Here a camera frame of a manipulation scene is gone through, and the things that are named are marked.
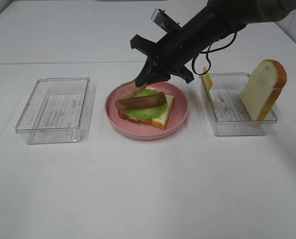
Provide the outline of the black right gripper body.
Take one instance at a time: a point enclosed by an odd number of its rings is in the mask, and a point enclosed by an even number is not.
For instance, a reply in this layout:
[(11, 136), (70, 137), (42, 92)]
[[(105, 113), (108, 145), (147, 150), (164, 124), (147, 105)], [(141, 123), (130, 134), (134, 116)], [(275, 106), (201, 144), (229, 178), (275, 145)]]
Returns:
[(137, 49), (151, 59), (153, 65), (160, 67), (172, 75), (178, 76), (190, 83), (193, 79), (193, 73), (185, 67), (183, 58), (183, 45), (178, 36), (177, 31), (167, 33), (158, 42), (153, 42), (139, 35), (135, 35), (131, 41), (132, 49)]

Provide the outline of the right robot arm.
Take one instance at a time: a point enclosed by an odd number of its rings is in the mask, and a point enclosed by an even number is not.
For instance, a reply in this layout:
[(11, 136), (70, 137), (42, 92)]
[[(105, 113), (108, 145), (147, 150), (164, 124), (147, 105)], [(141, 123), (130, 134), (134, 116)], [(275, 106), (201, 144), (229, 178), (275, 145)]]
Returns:
[(163, 10), (156, 9), (151, 19), (166, 35), (156, 43), (139, 35), (131, 39), (131, 48), (147, 56), (135, 85), (168, 81), (172, 75), (189, 83), (194, 75), (185, 64), (211, 44), (248, 24), (280, 21), (295, 9), (296, 0), (209, 0), (206, 7), (183, 26)]

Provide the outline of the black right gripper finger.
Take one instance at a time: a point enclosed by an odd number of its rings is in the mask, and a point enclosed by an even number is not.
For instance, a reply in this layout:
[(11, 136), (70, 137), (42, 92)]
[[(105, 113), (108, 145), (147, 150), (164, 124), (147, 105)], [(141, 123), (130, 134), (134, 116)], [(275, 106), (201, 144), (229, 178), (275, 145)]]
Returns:
[(141, 72), (135, 79), (135, 86), (141, 87), (145, 84), (150, 85), (158, 82), (168, 81), (170, 74), (160, 67), (153, 65), (151, 59), (147, 59)]

